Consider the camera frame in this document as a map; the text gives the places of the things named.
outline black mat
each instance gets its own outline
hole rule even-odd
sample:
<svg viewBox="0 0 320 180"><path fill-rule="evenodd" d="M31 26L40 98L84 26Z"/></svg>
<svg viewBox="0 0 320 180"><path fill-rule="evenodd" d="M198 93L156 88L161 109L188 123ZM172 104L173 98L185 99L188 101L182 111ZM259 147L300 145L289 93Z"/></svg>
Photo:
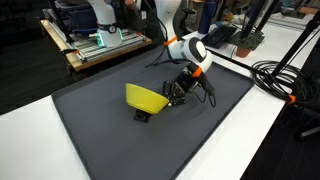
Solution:
<svg viewBox="0 0 320 180"><path fill-rule="evenodd" d="M187 104L167 107L148 124L134 121L125 101L125 84L155 91L173 80L185 65L144 68L155 49L53 94L61 119L92 179L175 178L253 81L218 64L207 77L216 89L217 107L187 94Z"/></svg>

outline black stand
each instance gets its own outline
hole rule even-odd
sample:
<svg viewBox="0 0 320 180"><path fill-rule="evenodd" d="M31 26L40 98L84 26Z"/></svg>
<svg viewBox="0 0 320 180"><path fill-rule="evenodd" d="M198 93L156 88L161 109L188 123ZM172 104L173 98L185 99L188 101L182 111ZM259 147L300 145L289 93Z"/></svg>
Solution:
<svg viewBox="0 0 320 180"><path fill-rule="evenodd" d="M309 23L306 26L306 29L302 32L302 34L299 36L297 41L292 45L292 47L289 49L287 54L283 57L283 59L278 64L278 66L274 69L274 71L271 74L272 76L275 77L280 73L280 71L286 66L286 64L289 62L292 56L297 52L297 50L309 37L312 31L317 29L319 25L320 25L320 11L318 11L314 15L313 19L309 21Z"/></svg>
<svg viewBox="0 0 320 180"><path fill-rule="evenodd" d="M268 19L270 18L270 16L272 15L274 9L277 7L277 5L279 4L280 0L274 0L270 7L268 8L267 12L264 14L261 22L259 23L259 26L256 29L256 32L261 32L262 28L264 27L264 25L266 25Z"/></svg>

